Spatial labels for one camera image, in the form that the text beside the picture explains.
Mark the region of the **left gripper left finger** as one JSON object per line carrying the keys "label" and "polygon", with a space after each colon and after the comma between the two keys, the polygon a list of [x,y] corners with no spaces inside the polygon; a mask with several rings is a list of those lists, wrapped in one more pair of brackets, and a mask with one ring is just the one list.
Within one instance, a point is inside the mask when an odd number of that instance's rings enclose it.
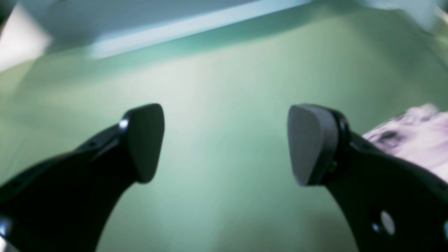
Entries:
{"label": "left gripper left finger", "polygon": [[159,104],[135,107],[76,149],[9,179],[1,186],[1,251],[96,251],[123,193],[155,177],[164,121]]}

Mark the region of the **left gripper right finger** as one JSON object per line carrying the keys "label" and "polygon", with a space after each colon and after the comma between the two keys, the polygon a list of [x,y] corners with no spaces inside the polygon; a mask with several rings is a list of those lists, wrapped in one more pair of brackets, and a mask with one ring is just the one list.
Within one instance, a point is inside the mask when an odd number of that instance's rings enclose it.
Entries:
{"label": "left gripper right finger", "polygon": [[439,176],[379,150],[328,107],[292,105],[287,136],[297,183],[331,193],[360,252],[447,251],[447,183]]}

